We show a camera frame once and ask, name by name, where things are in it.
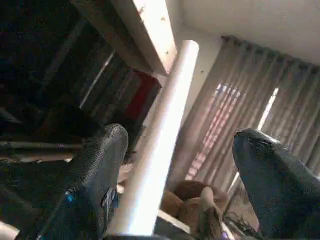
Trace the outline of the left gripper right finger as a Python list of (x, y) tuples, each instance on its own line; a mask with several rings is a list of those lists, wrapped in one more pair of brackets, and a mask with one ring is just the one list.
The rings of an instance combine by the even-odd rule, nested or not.
[(320, 181), (276, 139), (247, 128), (232, 156), (264, 237), (320, 238)]

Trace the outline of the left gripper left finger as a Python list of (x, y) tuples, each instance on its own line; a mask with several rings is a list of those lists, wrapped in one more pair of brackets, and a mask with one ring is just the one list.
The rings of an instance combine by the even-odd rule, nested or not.
[(22, 169), (20, 180), (39, 212), (20, 228), (20, 240), (100, 240), (114, 210), (118, 174), (128, 133), (110, 124), (88, 138), (68, 163), (44, 162)]

